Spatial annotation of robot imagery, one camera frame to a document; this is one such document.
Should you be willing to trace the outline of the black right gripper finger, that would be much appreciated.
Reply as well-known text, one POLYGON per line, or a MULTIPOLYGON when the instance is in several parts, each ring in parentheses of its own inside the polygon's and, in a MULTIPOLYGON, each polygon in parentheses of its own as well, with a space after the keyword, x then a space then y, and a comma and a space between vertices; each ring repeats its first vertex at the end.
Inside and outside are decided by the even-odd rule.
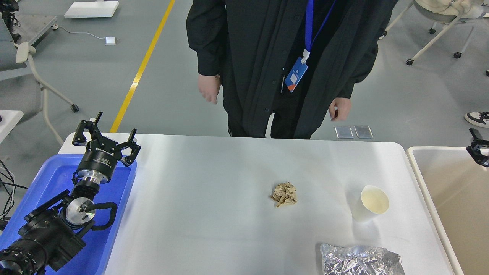
POLYGON ((477 164, 483 167, 489 167, 489 156, 484 155, 481 151, 482 148, 489 148, 489 141, 483 139, 477 129, 470 128, 469 131, 472 135, 472 142, 470 146, 466 147, 466 150, 477 164))

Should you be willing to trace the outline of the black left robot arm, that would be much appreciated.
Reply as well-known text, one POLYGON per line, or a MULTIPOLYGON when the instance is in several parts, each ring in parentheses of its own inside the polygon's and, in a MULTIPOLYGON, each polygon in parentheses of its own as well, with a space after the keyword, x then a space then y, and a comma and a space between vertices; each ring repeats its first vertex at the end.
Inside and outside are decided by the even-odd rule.
POLYGON ((103 183, 111 181, 116 166, 134 164, 141 146, 133 129, 128 140, 118 143, 98 128, 102 116, 82 120, 73 136, 74 146, 86 151, 72 175, 72 191, 64 190, 25 216, 20 238, 1 250, 2 275, 44 275, 46 267, 59 270, 85 246, 90 230, 106 230, 117 217, 115 202, 94 202, 103 183))

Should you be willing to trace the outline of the person's right hand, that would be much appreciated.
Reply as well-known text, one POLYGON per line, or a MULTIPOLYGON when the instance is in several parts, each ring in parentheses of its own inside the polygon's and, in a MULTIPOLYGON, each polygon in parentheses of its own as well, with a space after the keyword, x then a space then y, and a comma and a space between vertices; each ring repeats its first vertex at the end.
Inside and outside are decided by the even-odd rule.
POLYGON ((218 103, 218 94, 221 87, 220 75, 204 76, 198 75, 198 90, 201 96, 212 104, 218 103))

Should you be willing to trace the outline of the person's left hand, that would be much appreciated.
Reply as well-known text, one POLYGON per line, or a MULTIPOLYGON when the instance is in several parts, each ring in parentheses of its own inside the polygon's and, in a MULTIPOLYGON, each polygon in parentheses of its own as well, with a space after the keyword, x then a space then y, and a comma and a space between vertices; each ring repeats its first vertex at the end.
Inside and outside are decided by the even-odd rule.
POLYGON ((330 120, 331 121, 347 120, 351 108, 352 108, 351 99, 346 99, 342 97, 335 98, 329 106, 330 120))

